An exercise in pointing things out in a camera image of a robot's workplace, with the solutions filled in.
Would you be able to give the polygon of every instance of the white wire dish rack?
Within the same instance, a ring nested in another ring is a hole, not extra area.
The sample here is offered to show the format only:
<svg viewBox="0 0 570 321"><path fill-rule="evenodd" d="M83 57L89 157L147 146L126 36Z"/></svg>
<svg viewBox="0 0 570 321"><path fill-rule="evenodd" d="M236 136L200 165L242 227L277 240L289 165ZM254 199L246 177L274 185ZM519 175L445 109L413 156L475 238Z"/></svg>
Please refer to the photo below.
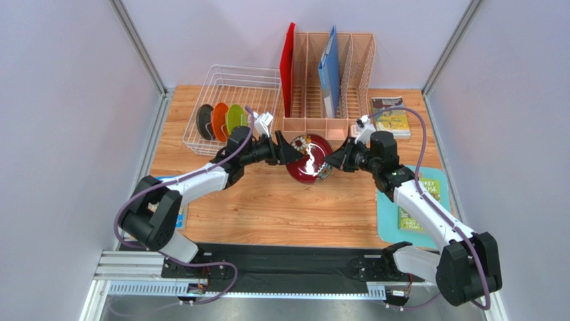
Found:
<svg viewBox="0 0 570 321"><path fill-rule="evenodd" d="M224 102L228 106L249 106L259 114L270 112L275 116L281 99L279 69L213 65L196 99L182 141L196 154L214 156L225 143L206 140L198 133L196 113L200 106L209 104L214 107L217 103Z"/></svg>

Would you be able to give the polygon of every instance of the plate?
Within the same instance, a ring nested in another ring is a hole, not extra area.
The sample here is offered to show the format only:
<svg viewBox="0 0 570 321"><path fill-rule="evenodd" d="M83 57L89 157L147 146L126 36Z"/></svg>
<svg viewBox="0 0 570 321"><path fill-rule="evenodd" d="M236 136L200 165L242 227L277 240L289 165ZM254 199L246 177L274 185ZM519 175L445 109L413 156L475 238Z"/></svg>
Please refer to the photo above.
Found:
<svg viewBox="0 0 570 321"><path fill-rule="evenodd" d="M204 104L200 106L196 116L196 128L198 128L198 133L200 133L200 136L205 140L214 139L212 129L212 112L213 107L208 104Z"/></svg>
<svg viewBox="0 0 570 321"><path fill-rule="evenodd" d="M230 135L235 127L248 125L248 117L240 105L231 105L225 116L225 124Z"/></svg>
<svg viewBox="0 0 570 321"><path fill-rule="evenodd" d="M299 183L320 183L333 171L324 162L324 158L333 153L333 148L323 137L316 134L301 135L291 142L291 146L305 154L295 163L285 165L289 174Z"/></svg>
<svg viewBox="0 0 570 321"><path fill-rule="evenodd" d="M225 115L228 110L229 107L223 102L220 102L215 105L212 112L212 129L216 139L220 142L227 142L227 138L229 137L227 126L225 125Z"/></svg>

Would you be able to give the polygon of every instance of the black plate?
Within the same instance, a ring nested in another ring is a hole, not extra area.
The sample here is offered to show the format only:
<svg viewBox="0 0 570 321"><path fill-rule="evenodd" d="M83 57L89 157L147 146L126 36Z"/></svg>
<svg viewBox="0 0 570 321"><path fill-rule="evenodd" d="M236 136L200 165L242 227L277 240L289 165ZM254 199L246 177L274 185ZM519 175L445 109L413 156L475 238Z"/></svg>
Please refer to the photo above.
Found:
<svg viewBox="0 0 570 321"><path fill-rule="evenodd" d="M212 129L212 112L213 107L204 104L198 108L198 114L196 115L196 127L198 127L198 132L200 136L205 140L213 140L213 129Z"/></svg>

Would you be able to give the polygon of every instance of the wood grain surface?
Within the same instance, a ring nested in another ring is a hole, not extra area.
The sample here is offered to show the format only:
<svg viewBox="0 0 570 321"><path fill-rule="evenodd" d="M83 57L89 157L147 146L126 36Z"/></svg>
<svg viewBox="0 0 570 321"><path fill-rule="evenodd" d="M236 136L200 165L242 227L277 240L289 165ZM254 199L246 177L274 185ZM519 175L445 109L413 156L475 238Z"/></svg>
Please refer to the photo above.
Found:
<svg viewBox="0 0 570 321"><path fill-rule="evenodd" d="M151 169L154 176L180 175L207 163L182 136L200 86L178 86ZM370 89L369 98L402 96L428 124L423 166L441 168L425 104L419 90ZM281 126L276 115L276 128ZM415 165L421 147L419 121L408 115L409 140L398 140L400 161ZM297 183L285 167L255 164L233 187L206 195L188 206L183 234L196 242L329 247L386 247L377 235L374 181L369 173L333 170L317 185Z"/></svg>

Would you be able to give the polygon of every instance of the plate with floral pattern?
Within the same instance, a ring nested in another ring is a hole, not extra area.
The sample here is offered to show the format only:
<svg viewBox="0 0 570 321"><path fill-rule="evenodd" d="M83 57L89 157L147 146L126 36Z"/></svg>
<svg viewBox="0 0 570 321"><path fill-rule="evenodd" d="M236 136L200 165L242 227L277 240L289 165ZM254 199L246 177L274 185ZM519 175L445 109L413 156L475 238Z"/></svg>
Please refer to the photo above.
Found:
<svg viewBox="0 0 570 321"><path fill-rule="evenodd" d="M316 134L301 135L291 142L291 146L305 155L295 163L286 165L289 174L299 183L320 183L333 171L324 162L324 158L333 153L333 148L323 137Z"/></svg>

